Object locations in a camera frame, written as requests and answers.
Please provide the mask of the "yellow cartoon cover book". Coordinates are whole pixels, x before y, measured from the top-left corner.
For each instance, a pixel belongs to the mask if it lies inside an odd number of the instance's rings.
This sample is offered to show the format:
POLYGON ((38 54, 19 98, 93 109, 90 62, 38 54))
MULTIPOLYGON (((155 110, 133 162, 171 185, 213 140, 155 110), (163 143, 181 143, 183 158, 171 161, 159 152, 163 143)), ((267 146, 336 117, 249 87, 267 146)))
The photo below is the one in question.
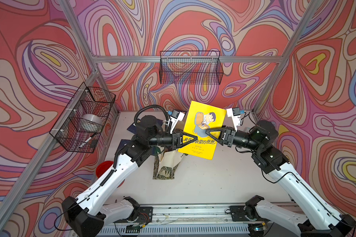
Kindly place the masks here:
POLYGON ((220 128, 226 116, 226 110, 192 101, 189 107, 184 132, 197 137, 197 140, 178 149, 178 152, 212 160, 217 142, 206 130, 220 128))

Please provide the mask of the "cream canvas bag green handles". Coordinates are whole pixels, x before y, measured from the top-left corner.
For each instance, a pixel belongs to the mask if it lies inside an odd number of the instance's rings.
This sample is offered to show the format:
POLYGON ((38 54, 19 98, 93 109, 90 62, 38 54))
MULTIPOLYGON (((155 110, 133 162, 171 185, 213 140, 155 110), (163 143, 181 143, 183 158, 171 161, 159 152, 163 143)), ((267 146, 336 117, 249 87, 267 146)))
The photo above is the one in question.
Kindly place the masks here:
POLYGON ((168 151, 166 148, 154 147, 154 180, 174 180, 175 172, 185 154, 177 150, 168 151))

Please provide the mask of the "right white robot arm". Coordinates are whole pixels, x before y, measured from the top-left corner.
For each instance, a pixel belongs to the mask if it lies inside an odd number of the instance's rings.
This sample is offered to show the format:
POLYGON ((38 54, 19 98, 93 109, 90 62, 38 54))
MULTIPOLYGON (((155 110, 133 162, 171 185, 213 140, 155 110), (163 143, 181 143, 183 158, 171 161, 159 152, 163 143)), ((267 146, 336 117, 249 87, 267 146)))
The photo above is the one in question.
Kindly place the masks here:
POLYGON ((209 128, 206 134, 220 145, 245 148, 250 152, 262 175, 268 175, 270 183, 280 185, 303 212, 297 214, 255 195, 245 203, 244 218, 251 221, 268 219, 299 237, 345 237, 356 228, 352 216, 341 214, 329 205, 298 174, 289 159, 273 146, 278 131, 271 122, 260 120, 249 132, 223 126, 209 128))

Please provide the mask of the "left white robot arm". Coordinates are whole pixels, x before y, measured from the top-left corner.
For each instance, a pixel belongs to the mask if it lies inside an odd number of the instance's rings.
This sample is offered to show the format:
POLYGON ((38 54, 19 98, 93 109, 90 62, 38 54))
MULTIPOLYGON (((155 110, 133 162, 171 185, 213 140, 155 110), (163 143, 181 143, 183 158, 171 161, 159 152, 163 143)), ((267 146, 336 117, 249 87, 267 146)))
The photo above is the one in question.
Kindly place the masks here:
POLYGON ((153 147, 160 146, 173 150, 195 142, 195 135, 179 130, 171 132, 158 124, 151 115, 134 118, 136 134, 119 150, 114 164, 89 188, 77 197, 67 197, 62 203, 66 223, 79 237, 95 237, 108 224, 119 220, 135 221, 140 215, 140 205, 132 197, 106 205, 106 201, 120 184, 137 170, 152 154, 153 147))

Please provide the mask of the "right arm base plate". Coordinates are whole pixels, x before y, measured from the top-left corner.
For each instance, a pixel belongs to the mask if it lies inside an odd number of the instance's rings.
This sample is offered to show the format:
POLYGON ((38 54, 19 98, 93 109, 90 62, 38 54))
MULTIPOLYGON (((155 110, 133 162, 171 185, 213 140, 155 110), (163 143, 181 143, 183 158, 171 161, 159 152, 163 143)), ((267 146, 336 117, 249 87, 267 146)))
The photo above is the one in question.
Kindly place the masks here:
POLYGON ((260 217, 254 209, 245 205, 232 205, 225 213, 231 215, 233 222, 269 222, 269 219, 260 217))

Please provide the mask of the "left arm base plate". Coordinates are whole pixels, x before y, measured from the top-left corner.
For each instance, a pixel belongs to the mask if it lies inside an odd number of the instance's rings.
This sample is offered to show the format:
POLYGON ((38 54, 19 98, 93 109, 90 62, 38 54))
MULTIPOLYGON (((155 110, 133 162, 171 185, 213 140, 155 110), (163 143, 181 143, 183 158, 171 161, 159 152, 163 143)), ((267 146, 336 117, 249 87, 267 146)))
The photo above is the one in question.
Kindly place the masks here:
POLYGON ((153 216, 153 207, 152 206, 141 206, 139 208, 138 217, 135 219, 123 219, 116 221, 118 223, 138 223, 138 224, 147 224, 152 222, 153 216))

